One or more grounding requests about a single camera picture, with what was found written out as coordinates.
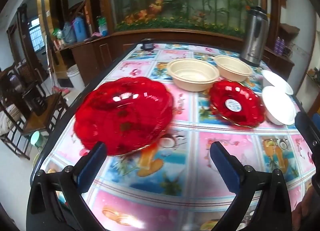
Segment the person's right hand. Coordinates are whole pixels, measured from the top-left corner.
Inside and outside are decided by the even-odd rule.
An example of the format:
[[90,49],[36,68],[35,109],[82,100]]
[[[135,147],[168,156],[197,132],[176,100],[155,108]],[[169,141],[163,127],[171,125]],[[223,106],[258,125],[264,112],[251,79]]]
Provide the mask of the person's right hand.
[[301,222],[319,207],[319,195],[313,186],[306,191],[303,199],[292,211],[292,230],[299,230]]

